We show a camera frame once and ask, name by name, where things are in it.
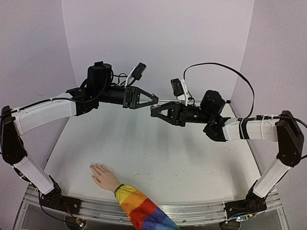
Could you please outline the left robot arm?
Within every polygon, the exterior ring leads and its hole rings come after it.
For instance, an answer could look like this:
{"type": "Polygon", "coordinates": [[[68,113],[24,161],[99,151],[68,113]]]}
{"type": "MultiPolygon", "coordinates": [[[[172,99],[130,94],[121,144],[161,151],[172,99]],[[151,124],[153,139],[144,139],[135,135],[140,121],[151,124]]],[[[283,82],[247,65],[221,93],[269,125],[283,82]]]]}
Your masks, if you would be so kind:
{"type": "Polygon", "coordinates": [[[146,65],[133,67],[124,84],[113,82],[110,64],[102,61],[88,68],[87,78],[80,87],[59,96],[15,109],[5,106],[0,114],[0,149],[3,160],[33,184],[54,209],[61,209],[65,199],[56,182],[27,153],[21,136],[28,131],[62,118],[80,116],[98,109],[100,103],[118,104],[139,109],[158,103],[158,97],[132,84],[138,81],[146,65]]]}

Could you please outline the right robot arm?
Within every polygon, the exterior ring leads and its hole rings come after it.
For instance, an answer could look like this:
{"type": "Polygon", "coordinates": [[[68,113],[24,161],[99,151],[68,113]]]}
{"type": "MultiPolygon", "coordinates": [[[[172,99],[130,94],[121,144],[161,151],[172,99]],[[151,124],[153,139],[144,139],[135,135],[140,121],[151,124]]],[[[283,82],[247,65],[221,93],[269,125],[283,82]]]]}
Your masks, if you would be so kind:
{"type": "Polygon", "coordinates": [[[270,190],[302,159],[304,135],[289,111],[280,115],[258,115],[250,118],[222,117],[225,101],[217,91],[208,90],[200,105],[168,102],[151,107],[151,116],[174,126],[186,123],[205,124],[203,132],[216,142],[234,140],[269,140],[278,143],[276,159],[252,187],[252,193],[264,198],[270,190]]]}

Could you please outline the rainbow sleeve forearm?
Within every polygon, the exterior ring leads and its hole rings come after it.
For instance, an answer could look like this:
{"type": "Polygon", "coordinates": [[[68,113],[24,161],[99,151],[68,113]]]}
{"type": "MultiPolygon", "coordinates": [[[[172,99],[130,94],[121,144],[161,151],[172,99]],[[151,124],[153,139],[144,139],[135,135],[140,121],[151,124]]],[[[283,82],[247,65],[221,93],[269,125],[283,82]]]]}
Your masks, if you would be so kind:
{"type": "Polygon", "coordinates": [[[180,229],[165,212],[138,189],[121,184],[115,190],[114,195],[135,229],[180,229]]]}

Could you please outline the mannequin hand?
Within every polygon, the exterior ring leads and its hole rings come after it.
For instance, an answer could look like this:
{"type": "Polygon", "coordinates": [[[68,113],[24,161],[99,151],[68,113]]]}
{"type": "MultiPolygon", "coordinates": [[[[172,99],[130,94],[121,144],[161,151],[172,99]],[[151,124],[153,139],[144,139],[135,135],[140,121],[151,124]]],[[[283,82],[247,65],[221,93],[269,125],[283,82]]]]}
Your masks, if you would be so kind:
{"type": "Polygon", "coordinates": [[[115,192],[121,185],[117,177],[104,165],[93,164],[90,166],[92,179],[100,188],[115,192]]]}

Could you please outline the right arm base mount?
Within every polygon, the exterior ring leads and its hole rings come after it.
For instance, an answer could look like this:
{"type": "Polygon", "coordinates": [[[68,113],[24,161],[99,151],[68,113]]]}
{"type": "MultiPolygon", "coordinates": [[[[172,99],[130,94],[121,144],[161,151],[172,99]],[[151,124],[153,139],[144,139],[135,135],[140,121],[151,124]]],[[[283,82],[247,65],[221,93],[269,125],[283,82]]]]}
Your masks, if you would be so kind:
{"type": "Polygon", "coordinates": [[[253,192],[253,187],[250,188],[244,199],[225,203],[224,211],[226,211],[226,219],[231,220],[265,211],[267,209],[267,196],[268,194],[260,197],[253,192]]]}

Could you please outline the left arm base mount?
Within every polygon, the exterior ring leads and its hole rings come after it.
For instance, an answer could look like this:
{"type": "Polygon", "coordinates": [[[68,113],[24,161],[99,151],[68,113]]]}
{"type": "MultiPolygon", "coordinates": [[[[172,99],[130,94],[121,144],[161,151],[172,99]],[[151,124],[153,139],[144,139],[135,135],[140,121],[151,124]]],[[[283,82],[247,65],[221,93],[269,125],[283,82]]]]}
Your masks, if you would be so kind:
{"type": "Polygon", "coordinates": [[[54,188],[47,194],[39,196],[39,203],[43,207],[51,208],[70,214],[79,214],[82,201],[78,198],[65,196],[57,182],[52,180],[54,188]]]}

